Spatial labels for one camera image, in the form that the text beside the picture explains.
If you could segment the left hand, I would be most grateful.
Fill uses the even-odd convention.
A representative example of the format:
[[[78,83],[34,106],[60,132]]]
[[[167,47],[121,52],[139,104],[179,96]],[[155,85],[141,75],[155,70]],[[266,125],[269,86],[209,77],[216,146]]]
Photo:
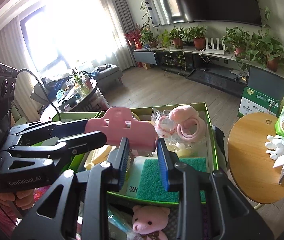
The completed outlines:
[[[15,202],[15,205],[22,210],[30,209],[35,203],[34,189],[16,193],[0,193],[0,204],[9,206],[9,202]]]

